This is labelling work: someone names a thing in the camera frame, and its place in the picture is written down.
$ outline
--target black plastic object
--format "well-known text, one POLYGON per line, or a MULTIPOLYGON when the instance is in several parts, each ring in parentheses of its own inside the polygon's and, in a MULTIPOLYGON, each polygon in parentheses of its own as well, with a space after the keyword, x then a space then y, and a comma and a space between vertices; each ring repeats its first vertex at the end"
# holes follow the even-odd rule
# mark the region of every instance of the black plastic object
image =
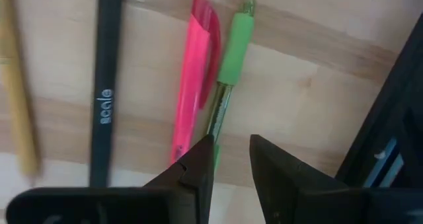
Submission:
POLYGON ((141 188, 37 188, 7 207, 8 224, 208 223, 213 136, 141 188))
POLYGON ((349 188, 259 135, 251 136, 250 158, 267 224, 423 221, 423 190, 349 188))
POLYGON ((423 188, 423 16, 354 140, 336 179, 355 187, 423 188))
POLYGON ((122 0, 98 0, 90 187, 108 186, 122 0))

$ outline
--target pen clip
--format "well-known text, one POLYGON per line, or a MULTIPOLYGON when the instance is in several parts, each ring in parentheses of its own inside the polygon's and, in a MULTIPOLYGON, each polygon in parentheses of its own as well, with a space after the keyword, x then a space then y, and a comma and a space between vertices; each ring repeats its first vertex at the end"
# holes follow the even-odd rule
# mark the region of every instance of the pen clip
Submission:
POLYGON ((220 23, 216 12, 207 0, 194 0, 192 14, 210 34, 211 49, 206 75, 203 80, 202 91, 199 99, 199 108, 202 109, 207 102, 207 97, 216 81, 219 72, 221 55, 220 23))

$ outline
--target wooden surface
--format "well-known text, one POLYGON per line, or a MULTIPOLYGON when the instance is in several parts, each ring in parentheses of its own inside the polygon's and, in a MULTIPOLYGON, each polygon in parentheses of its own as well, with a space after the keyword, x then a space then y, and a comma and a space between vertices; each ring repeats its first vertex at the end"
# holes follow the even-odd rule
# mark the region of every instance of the wooden surface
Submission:
MULTIPOLYGON (((43 157, 86 166, 96 0, 17 1, 43 157)), ((211 1, 225 37, 241 0, 211 1)), ((223 125, 215 178, 252 194, 252 133, 336 173, 423 9, 423 0, 257 1, 256 28, 223 125)), ((190 5, 191 0, 125 2, 116 168, 157 174, 167 165, 190 5)), ((0 98, 0 152, 14 153, 3 89, 0 98)), ((207 115, 208 109, 200 114, 193 141, 207 115)), ((41 184, 48 182, 41 178, 41 184)))

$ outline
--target pink highlighter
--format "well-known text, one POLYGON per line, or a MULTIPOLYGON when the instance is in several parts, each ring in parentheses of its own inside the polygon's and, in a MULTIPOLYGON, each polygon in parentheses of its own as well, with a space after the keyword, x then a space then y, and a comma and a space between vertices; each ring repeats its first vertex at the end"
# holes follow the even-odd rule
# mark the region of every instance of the pink highlighter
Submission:
POLYGON ((220 27, 216 12, 207 0, 194 0, 180 76, 171 164, 190 148, 198 109, 204 107, 215 84, 220 50, 220 27), (209 47, 210 59, 207 68, 209 47))

